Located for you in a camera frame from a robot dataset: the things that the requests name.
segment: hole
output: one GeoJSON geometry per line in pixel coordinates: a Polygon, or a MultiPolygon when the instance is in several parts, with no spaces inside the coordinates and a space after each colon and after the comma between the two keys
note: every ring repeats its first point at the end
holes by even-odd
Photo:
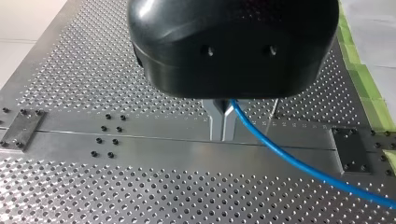
{"type": "Polygon", "coordinates": [[[276,56],[276,53],[277,53],[277,47],[274,45],[267,45],[264,48],[262,48],[262,54],[264,56],[274,57],[276,56]]]}
{"type": "Polygon", "coordinates": [[[212,57],[214,52],[215,51],[213,50],[213,48],[208,45],[201,46],[201,54],[202,55],[212,57]]]}

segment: black plastic housing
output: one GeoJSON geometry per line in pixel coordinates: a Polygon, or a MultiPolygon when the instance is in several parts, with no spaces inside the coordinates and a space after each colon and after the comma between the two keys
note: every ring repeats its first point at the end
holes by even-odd
{"type": "Polygon", "coordinates": [[[160,91],[187,98],[280,98],[317,77],[337,0],[131,0],[134,51],[160,91]]]}

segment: black bolt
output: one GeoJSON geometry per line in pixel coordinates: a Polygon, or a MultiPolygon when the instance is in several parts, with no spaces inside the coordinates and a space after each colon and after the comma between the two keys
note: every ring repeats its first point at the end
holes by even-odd
{"type": "Polygon", "coordinates": [[[380,147],[381,147],[381,144],[380,144],[380,143],[374,143],[374,147],[380,148],[380,147]]]}
{"type": "Polygon", "coordinates": [[[391,170],[386,170],[385,171],[385,175],[392,175],[392,171],[391,170]]]}
{"type": "Polygon", "coordinates": [[[108,156],[109,158],[114,158],[114,153],[108,152],[108,153],[107,153],[107,156],[108,156]]]}
{"type": "Polygon", "coordinates": [[[350,168],[350,165],[348,163],[344,165],[344,170],[349,170],[349,168],[350,168]]]}
{"type": "Polygon", "coordinates": [[[356,129],[349,130],[349,134],[355,134],[356,132],[357,132],[356,129]]]}
{"type": "Polygon", "coordinates": [[[17,147],[23,147],[23,143],[17,142],[17,143],[15,143],[15,146],[17,146],[17,147]]]}
{"type": "Polygon", "coordinates": [[[362,165],[362,166],[361,166],[361,170],[362,170],[362,171],[366,171],[366,170],[367,170],[367,165],[362,165]]]}

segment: black clamp block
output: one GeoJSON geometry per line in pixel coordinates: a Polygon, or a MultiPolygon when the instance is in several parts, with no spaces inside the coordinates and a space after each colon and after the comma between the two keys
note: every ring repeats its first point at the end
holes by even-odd
{"type": "Polygon", "coordinates": [[[370,174],[367,152],[356,129],[332,128],[337,159],[343,173],[370,174]]]}

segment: blue cable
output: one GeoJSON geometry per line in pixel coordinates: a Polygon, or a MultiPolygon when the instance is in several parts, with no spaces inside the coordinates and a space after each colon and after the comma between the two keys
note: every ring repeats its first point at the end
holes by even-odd
{"type": "Polygon", "coordinates": [[[396,202],[391,199],[387,199],[382,196],[373,194],[369,191],[358,189],[354,186],[348,185],[343,181],[337,180],[329,175],[326,175],[321,171],[303,163],[302,161],[295,159],[285,150],[280,148],[277,144],[272,142],[263,133],[261,133],[256,127],[254,127],[254,125],[250,122],[250,120],[248,120],[248,118],[245,116],[245,113],[241,110],[241,108],[239,107],[238,103],[235,100],[231,100],[231,104],[233,105],[233,109],[235,110],[238,117],[242,120],[242,122],[250,130],[250,132],[253,133],[263,144],[269,147],[272,151],[275,152],[276,155],[278,155],[283,160],[299,168],[300,170],[312,175],[313,177],[322,180],[325,183],[333,185],[338,189],[355,194],[356,196],[359,196],[365,200],[385,205],[391,209],[396,208],[396,202]]]}

